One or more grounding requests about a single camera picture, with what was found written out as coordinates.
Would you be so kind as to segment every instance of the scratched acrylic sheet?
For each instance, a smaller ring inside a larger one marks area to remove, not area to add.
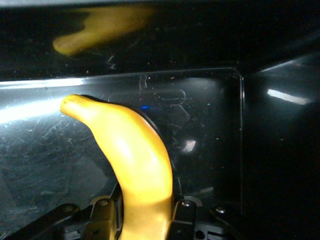
[[[0,232],[111,193],[115,175],[91,131],[59,111],[74,93],[148,116],[186,196],[239,201],[236,190],[224,194],[240,182],[239,88],[231,68],[0,82]]]

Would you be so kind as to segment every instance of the black mechanical part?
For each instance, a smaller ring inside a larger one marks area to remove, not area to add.
[[[63,204],[34,222],[8,236],[5,240],[53,239],[55,226],[67,222],[80,209],[75,204]]]
[[[197,205],[190,200],[176,203],[167,240],[193,240]]]
[[[237,240],[273,239],[258,225],[241,215],[238,211],[226,206],[214,206],[210,210],[214,220]]]

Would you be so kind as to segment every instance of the black surface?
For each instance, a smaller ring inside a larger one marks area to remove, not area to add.
[[[245,76],[243,209],[276,239],[320,234],[319,57]]]

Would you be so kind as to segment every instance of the yellow banana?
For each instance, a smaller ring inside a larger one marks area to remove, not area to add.
[[[80,8],[77,12],[89,13],[83,21],[84,29],[53,40],[54,49],[63,55],[75,55],[142,29],[154,9],[143,4],[131,4]]]
[[[62,113],[86,124],[111,163],[123,194],[121,240],[164,240],[172,215],[173,176],[167,149],[138,113],[69,95]]]

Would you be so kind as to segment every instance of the banana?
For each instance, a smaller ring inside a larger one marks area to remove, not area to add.
[[[65,97],[60,110],[90,128],[115,172],[124,206],[120,240],[166,239],[173,176],[167,149],[157,132],[130,108],[81,95]]]
[[[52,43],[57,52],[66,56],[110,43],[123,35],[142,29],[155,10],[143,4],[129,4],[80,8],[76,12],[89,13],[83,21],[84,29],[57,37]]]

